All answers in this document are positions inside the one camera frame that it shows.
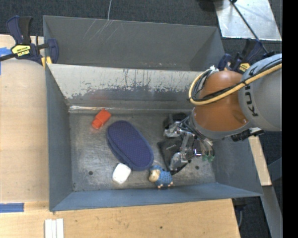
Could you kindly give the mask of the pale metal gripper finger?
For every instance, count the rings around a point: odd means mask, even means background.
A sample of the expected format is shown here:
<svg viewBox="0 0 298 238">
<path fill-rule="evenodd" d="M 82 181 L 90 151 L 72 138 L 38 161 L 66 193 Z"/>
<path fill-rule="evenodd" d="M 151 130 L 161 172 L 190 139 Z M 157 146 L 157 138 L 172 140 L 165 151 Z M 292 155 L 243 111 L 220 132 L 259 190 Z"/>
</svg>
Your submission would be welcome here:
<svg viewBox="0 0 298 238">
<path fill-rule="evenodd" d="M 169 163 L 169 169 L 171 171 L 179 171 L 181 169 L 181 154 L 175 153 Z"/>
<path fill-rule="evenodd" d="M 178 152 L 178 159 L 179 159 L 179 163 L 181 164 L 187 164 L 189 163 L 189 160 L 190 160 L 186 153 L 181 153 L 181 152 Z"/>
</svg>

